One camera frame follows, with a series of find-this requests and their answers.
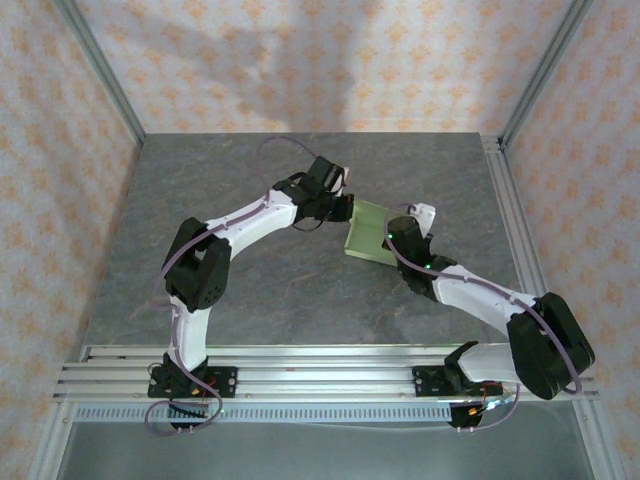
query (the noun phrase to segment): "cable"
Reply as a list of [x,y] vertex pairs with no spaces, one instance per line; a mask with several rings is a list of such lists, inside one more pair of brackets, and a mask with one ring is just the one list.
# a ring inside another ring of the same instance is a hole
[[[398,205],[398,207],[396,207],[396,209],[398,208],[402,208],[402,207],[407,207],[409,209],[409,211],[411,211],[412,208],[415,208],[415,206],[413,204],[410,203],[403,203]],[[562,361],[564,362],[564,364],[566,365],[567,369],[569,370],[569,374],[571,375],[571,380],[573,381],[573,383],[575,384],[575,389],[574,390],[570,390],[568,388],[564,388],[563,390],[566,393],[569,393],[571,395],[577,395],[579,393],[582,393],[582,381],[580,380],[580,376],[578,374],[578,371],[576,370],[576,367],[573,365],[573,362],[571,361],[571,358],[569,358],[569,354],[567,353],[567,351],[565,350],[564,346],[562,345],[562,343],[560,342],[560,339],[558,338],[558,336],[554,333],[554,331],[551,329],[551,327],[549,327],[549,324],[545,321],[544,318],[542,318],[542,316],[536,312],[532,307],[530,307],[529,305],[527,305],[526,303],[524,303],[522,300],[512,297],[510,293],[505,292],[504,290],[502,290],[500,287],[497,287],[495,285],[493,285],[492,283],[489,283],[485,280],[479,279],[479,278],[466,278],[462,275],[454,275],[451,273],[444,273],[444,272],[438,272],[437,270],[431,270],[428,268],[423,268],[419,265],[416,265],[415,263],[407,260],[404,256],[402,256],[402,254],[400,252],[398,252],[398,249],[393,245],[393,243],[391,242],[391,240],[389,239],[389,217],[391,215],[392,211],[389,210],[385,216],[384,219],[384,240],[387,244],[387,246],[389,247],[389,249],[393,252],[393,254],[396,256],[396,258],[398,260],[400,260],[402,263],[404,263],[405,265],[407,265],[410,268],[413,268],[414,270],[421,272],[421,273],[426,273],[427,275],[432,275],[434,277],[442,277],[442,278],[448,278],[450,280],[459,280],[462,282],[469,282],[469,283],[473,283],[475,285],[479,285],[481,287],[484,287],[488,290],[491,290],[494,293],[497,293],[499,296],[501,296],[502,298],[508,300],[509,302],[511,302],[514,305],[517,305],[518,307],[524,309],[527,313],[529,313],[537,322],[538,324],[542,327],[542,329],[545,331],[545,333],[547,334],[547,337],[549,338],[549,340],[551,340],[551,342],[553,343],[553,345],[556,347],[556,350],[558,350],[558,353],[560,354],[560,357],[562,357]]]
[[291,225],[291,226],[292,226],[295,230],[298,230],[299,232],[309,233],[309,232],[313,232],[313,231],[315,231],[315,230],[319,229],[319,228],[322,226],[322,224],[323,224],[323,223],[324,223],[324,220],[320,220],[320,221],[318,222],[318,224],[317,224],[315,227],[310,228],[310,229],[308,229],[308,230],[306,230],[306,229],[304,229],[304,228],[297,227],[295,223],[294,223],[293,225]]
[[[180,351],[178,349],[178,316],[180,314],[178,307],[176,305],[174,305],[171,302],[159,302],[158,300],[156,300],[157,297],[157,292],[160,288],[160,285],[162,284],[162,281],[164,280],[164,278],[167,276],[167,273],[169,272],[169,270],[171,270],[171,268],[176,264],[176,262],[178,262],[178,260],[190,249],[194,248],[198,243],[202,242],[204,239],[206,239],[207,237],[209,237],[210,235],[215,234],[216,232],[219,232],[220,230],[223,229],[228,229],[229,227],[232,227],[233,225],[243,222],[255,215],[257,215],[258,213],[260,213],[269,203],[269,192],[270,192],[270,188],[269,188],[269,184],[267,183],[267,180],[264,176],[264,173],[262,172],[261,166],[260,166],[260,160],[261,160],[261,155],[262,155],[262,149],[263,147],[269,143],[272,142],[274,140],[286,140],[289,141],[291,143],[294,143],[300,147],[302,147],[306,152],[308,152],[314,159],[316,158],[315,153],[313,153],[313,151],[311,151],[311,149],[309,149],[306,145],[304,145],[303,143],[299,142],[298,140],[291,138],[291,137],[287,137],[284,135],[279,135],[279,136],[273,136],[273,137],[267,137],[264,140],[262,140],[262,142],[260,142],[260,145],[258,146],[258,149],[256,151],[256,170],[258,173],[258,176],[260,177],[260,180],[266,190],[266,193],[264,195],[264,202],[262,202],[258,207],[256,207],[255,209],[253,209],[252,211],[245,213],[244,215],[241,215],[231,221],[229,221],[226,224],[220,224],[220,225],[216,225],[215,227],[201,233],[200,235],[196,236],[195,238],[189,240],[187,243],[185,243],[182,247],[180,247],[178,249],[178,251],[176,253],[173,254],[173,256],[167,261],[167,263],[165,263],[162,267],[162,269],[160,270],[160,274],[158,275],[158,277],[156,278],[156,281],[153,284],[152,290],[151,290],[151,297],[149,299],[149,305],[151,307],[154,307],[156,309],[171,309],[172,313],[173,313],[173,317],[172,317],[172,323],[171,323],[171,345],[174,348],[174,352],[175,352],[175,359],[176,359],[176,364],[178,365],[178,367],[180,368],[180,370],[182,370],[182,373],[185,374],[185,376],[187,378],[189,378],[192,382],[194,382],[196,385],[200,386],[201,388],[203,388],[205,391],[208,391],[209,393],[211,393],[211,395],[213,395],[217,400],[218,400],[218,409],[216,410],[216,412],[209,417],[206,421],[204,421],[203,423],[194,426],[190,426],[189,427],[189,431],[190,433],[193,433],[196,430],[201,430],[203,428],[208,427],[209,425],[211,425],[211,423],[216,419],[216,417],[218,415],[220,415],[220,412],[222,411],[222,406],[223,406],[223,401],[222,401],[222,397],[220,396],[220,394],[210,385],[207,385],[206,383],[202,382],[200,379],[196,378],[194,375],[191,374],[191,372],[186,368],[186,366],[184,365],[184,363],[182,362],[182,358],[180,357]],[[171,430],[171,431],[163,431],[163,430],[156,430],[154,428],[151,427],[151,424],[149,422],[149,417],[151,415],[151,412],[161,406],[161,405],[169,405],[169,406],[177,406],[177,405],[181,405],[181,406],[185,406],[185,407],[193,407],[193,406],[198,406],[198,404],[194,404],[194,403],[189,403],[189,402],[180,402],[180,401],[175,401],[175,400],[160,400],[157,401],[153,404],[151,404],[149,406],[149,408],[147,409],[147,411],[145,412],[144,415],[144,424],[145,424],[145,428],[147,429],[147,431],[149,431],[150,433],[160,436],[160,437],[169,437],[169,436],[173,436],[173,435],[180,435],[180,433],[182,433],[182,429],[178,428],[177,430]]]

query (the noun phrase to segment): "black mounting plate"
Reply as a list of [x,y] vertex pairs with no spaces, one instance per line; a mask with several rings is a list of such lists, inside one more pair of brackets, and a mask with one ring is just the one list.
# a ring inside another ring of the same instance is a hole
[[[154,367],[151,371],[151,377],[158,378],[157,375],[162,375],[163,368],[161,365]],[[205,383],[211,384],[222,398],[235,398],[238,387],[237,367],[207,366],[202,379]],[[167,392],[165,386],[162,386],[160,383],[153,385],[149,383],[149,389],[147,390],[147,396],[149,398],[202,398],[202,394],[201,388],[198,388],[198,393],[196,394],[187,390],[171,390]],[[205,398],[213,397],[213,395],[206,390],[204,391],[204,396]]]
[[[457,388],[445,375],[444,365],[415,366],[412,369],[413,385],[416,389],[416,397],[455,397],[464,395],[467,397],[484,396],[482,383],[465,382],[464,386]],[[486,386],[487,395],[502,395],[502,387],[494,384]]]

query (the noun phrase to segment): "robotic arm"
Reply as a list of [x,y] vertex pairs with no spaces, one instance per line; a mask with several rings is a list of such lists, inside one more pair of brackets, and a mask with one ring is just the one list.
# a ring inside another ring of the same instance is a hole
[[[154,396],[185,398],[199,393],[178,367],[175,347],[183,366],[203,380],[209,313],[226,289],[229,265],[238,253],[304,218],[351,219],[353,195],[343,194],[347,175],[347,168],[317,157],[308,172],[276,183],[263,198],[237,212],[207,222],[190,218],[180,226],[165,264],[187,243],[204,232],[209,234],[188,249],[165,277],[178,316],[163,364],[151,372]],[[580,374],[593,363],[594,354],[569,307],[553,293],[535,298],[509,290],[481,279],[450,258],[432,254],[429,230],[434,216],[435,209],[429,205],[412,206],[406,215],[387,224],[388,240],[383,248],[393,247],[396,256],[403,257],[405,261],[398,259],[398,271],[413,292],[474,315],[507,336],[509,344],[462,345],[436,372],[428,390],[436,396],[444,392],[465,395],[491,380],[523,383],[537,396],[553,398],[572,381],[572,375],[529,310],[545,319]],[[409,264],[426,270],[417,271]]]

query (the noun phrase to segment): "gray marble surface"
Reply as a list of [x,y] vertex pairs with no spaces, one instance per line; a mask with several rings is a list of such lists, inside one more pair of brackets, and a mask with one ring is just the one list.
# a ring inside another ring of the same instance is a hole
[[[147,306],[180,223],[231,213],[257,199],[255,150],[263,134],[149,135],[86,337],[87,344],[162,345],[170,313]],[[518,281],[477,134],[296,134],[351,167],[348,191],[379,205],[437,209],[433,251],[507,287]],[[265,149],[270,184],[311,158],[285,142]],[[393,267],[346,256],[348,224],[281,230],[233,261],[215,305],[209,344],[500,341],[470,315],[413,294]]]

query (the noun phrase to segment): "patterned wallpaper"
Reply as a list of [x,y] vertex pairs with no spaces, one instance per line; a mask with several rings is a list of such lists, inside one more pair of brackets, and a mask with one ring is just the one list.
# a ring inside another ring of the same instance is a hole
[[640,4],[598,0],[509,155],[550,287],[598,357],[640,478]]
[[50,0],[0,6],[0,477],[24,478],[137,157]]
[[570,3],[79,0],[150,133],[499,134]]

